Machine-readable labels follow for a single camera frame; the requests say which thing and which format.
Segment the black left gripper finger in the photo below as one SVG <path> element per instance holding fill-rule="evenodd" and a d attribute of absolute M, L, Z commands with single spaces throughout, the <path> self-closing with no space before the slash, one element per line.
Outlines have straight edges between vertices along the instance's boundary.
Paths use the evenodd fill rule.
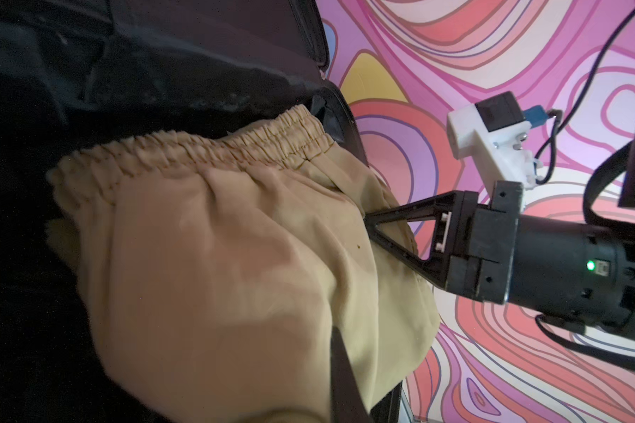
<path fill-rule="evenodd" d="M 331 334 L 331 422 L 371 423 L 365 407 L 347 349 L 339 329 L 334 326 Z"/>

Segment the khaki shorts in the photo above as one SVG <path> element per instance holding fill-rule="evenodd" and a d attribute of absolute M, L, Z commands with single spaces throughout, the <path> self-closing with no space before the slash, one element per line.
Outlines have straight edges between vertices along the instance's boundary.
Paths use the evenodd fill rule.
<path fill-rule="evenodd" d="M 430 285 L 363 222 L 393 193 L 304 106 L 79 150 L 48 179 L 105 374 L 171 421 L 331 422 L 334 326 L 369 411 L 439 331 Z"/>

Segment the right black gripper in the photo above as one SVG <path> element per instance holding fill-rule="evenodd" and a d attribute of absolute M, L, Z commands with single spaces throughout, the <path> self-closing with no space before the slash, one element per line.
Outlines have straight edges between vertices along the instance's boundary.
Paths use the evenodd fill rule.
<path fill-rule="evenodd" d="M 635 234 L 524 215 L 523 194 L 501 181 L 480 206 L 477 193 L 454 190 L 369 213 L 364 225 L 441 290 L 635 341 Z"/>

